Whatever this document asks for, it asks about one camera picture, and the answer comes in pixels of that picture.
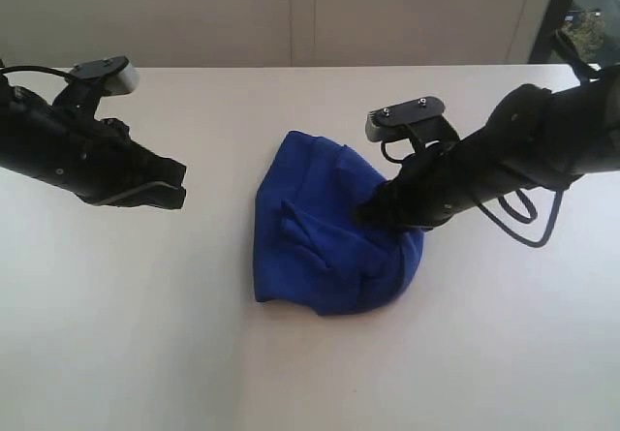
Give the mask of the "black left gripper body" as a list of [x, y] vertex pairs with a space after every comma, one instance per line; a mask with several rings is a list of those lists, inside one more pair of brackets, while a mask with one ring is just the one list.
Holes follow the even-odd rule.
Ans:
[[100, 202], [150, 179], [157, 156], [127, 133], [10, 86], [1, 95], [1, 167]]

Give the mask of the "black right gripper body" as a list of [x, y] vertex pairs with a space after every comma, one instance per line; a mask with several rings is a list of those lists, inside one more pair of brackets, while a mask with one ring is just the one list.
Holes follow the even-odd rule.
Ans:
[[523, 193], [541, 187], [547, 163], [540, 143], [528, 133], [484, 126], [453, 144], [433, 143], [401, 159], [390, 181], [400, 209], [415, 223], [437, 227], [452, 216], [478, 208], [497, 226], [504, 223], [484, 204], [497, 200], [514, 220], [529, 225], [538, 211]]

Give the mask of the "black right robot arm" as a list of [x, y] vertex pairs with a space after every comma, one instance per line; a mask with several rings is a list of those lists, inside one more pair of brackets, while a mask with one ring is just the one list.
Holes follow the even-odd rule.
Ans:
[[408, 140], [400, 171], [356, 209], [364, 225], [433, 229], [519, 190], [568, 190], [585, 174], [619, 169], [619, 68], [582, 69], [578, 86], [523, 84], [461, 138], [432, 96], [369, 113], [366, 135]]

